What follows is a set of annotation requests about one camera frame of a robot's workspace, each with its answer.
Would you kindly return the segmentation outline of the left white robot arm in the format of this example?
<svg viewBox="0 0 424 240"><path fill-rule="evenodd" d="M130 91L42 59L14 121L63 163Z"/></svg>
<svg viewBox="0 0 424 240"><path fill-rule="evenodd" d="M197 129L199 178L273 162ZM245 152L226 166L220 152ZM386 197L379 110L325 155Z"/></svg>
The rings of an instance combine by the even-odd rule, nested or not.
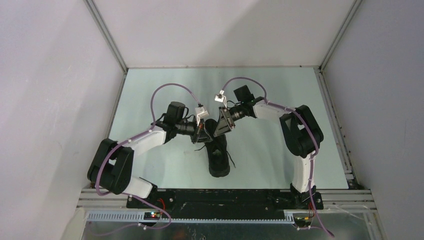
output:
<svg viewBox="0 0 424 240"><path fill-rule="evenodd" d="M205 107L199 104L192 120L185 115L186 110L183 103L172 101L167 111L142 133L122 142L103 139L88 169L87 179L96 187L106 189L108 194L137 196L145 208L156 206L158 194L152 191L156 186L133 176L133 162L136 156L168 143L176 135L189 136L194 144L211 142L212 137L205 128L204 118L209 115Z"/></svg>

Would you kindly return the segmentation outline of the black shoe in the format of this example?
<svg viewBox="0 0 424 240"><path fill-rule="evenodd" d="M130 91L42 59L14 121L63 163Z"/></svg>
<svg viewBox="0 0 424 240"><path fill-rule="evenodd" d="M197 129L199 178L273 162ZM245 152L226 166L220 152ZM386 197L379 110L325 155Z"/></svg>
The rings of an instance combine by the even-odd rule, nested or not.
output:
<svg viewBox="0 0 424 240"><path fill-rule="evenodd" d="M212 141L206 142L205 147L208 158L208 169L212 177L225 177L230 173L229 155L227 151L227 138L224 134L213 136L218 122L214 119L205 121L205 129L212 136Z"/></svg>

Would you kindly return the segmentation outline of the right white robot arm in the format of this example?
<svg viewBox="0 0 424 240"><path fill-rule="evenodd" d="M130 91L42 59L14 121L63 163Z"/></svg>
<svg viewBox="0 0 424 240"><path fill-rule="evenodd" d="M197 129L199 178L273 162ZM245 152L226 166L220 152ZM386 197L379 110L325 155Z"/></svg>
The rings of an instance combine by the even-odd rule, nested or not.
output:
<svg viewBox="0 0 424 240"><path fill-rule="evenodd" d="M324 140L323 131L312 111L306 105L289 108L272 103L264 96L254 97L246 85L234 90L234 94L238 103L233 107L228 107L224 90L220 90L214 98L223 104L219 107L214 137L231 132L235 122L245 117L279 122L287 149L298 158L291 183L296 191L291 194L290 201L295 208L304 209L311 202L310 194L315 186L315 159Z"/></svg>

